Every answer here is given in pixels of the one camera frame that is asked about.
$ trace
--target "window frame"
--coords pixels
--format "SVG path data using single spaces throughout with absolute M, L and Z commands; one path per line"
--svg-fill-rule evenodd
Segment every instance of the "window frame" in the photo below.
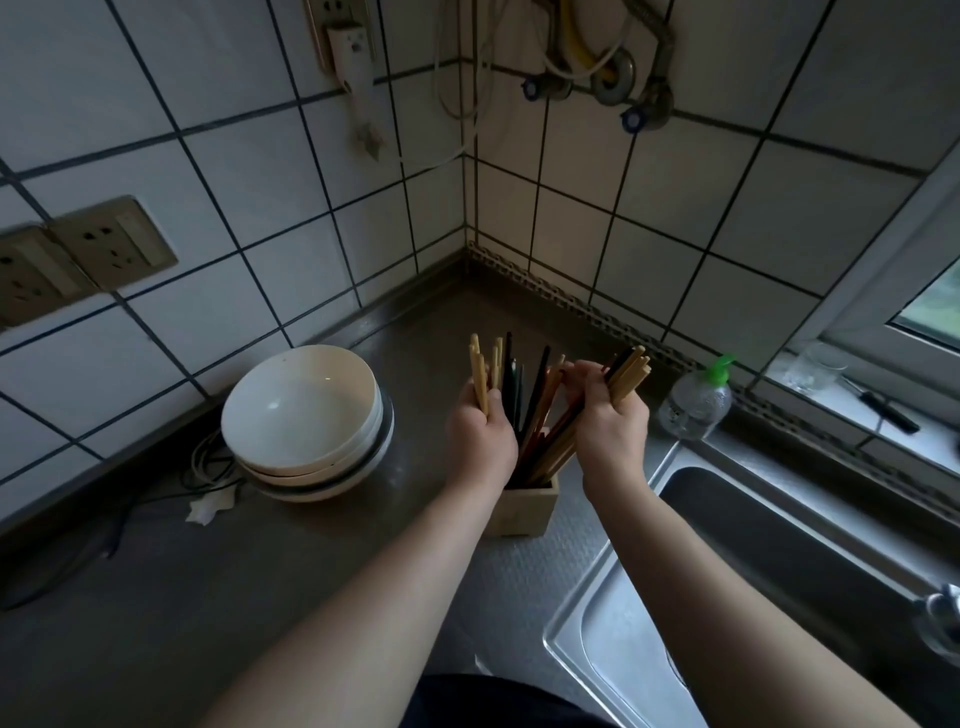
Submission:
M 791 338 L 844 350 L 852 378 L 960 425 L 960 352 L 891 322 L 960 256 L 960 144 Z

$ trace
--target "window sill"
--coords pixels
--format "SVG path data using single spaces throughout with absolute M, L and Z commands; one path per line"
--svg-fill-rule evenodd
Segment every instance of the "window sill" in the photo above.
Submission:
M 754 387 L 755 394 L 918 483 L 960 497 L 960 433 L 955 428 L 893 402 L 921 428 L 908 435 L 839 383 L 811 396 L 802 394 L 786 383 L 793 359 L 789 352 L 779 354 Z

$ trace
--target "person's left hand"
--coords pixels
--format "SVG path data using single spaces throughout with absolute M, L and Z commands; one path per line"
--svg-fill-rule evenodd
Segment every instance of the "person's left hand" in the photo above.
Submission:
M 490 416 L 484 417 L 477 406 L 473 380 L 460 391 L 460 397 L 446 421 L 449 482 L 484 482 L 503 488 L 516 466 L 516 435 L 503 411 L 500 390 L 487 393 Z

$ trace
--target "stainless steel countertop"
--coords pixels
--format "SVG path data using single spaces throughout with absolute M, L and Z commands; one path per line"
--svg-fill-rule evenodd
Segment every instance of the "stainless steel countertop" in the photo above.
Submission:
M 396 409 L 385 460 L 330 502 L 289 505 L 250 490 L 202 528 L 182 500 L 138 508 L 111 561 L 0 619 L 0 722 L 17 726 L 149 726 L 195 721 L 228 683 L 316 608 L 413 519 L 444 481 L 444 420 L 468 376 L 472 332 L 514 334 L 532 369 L 545 344 L 568 357 L 609 359 L 622 343 L 571 313 L 490 275 L 443 292 L 381 328 L 376 316 L 334 336 L 371 365 Z M 673 375 L 644 384 L 654 409 Z M 675 442 L 651 426 L 652 476 Z M 154 493 L 173 492 L 181 462 L 156 464 Z M 600 713 L 549 655 L 543 630 L 607 538 L 572 461 L 538 539 L 484 540 L 470 562 L 427 665 L 482 669 Z M 75 543 L 63 539 L 34 577 Z M 24 574 L 18 577 L 22 581 Z

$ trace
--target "wall socket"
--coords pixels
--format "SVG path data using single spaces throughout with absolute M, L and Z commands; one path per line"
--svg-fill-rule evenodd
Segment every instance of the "wall socket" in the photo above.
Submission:
M 177 263 L 170 246 L 133 197 L 71 212 L 50 231 L 105 291 L 145 279 Z
M 34 226 L 0 237 L 0 325 L 18 326 L 97 292 L 60 246 Z

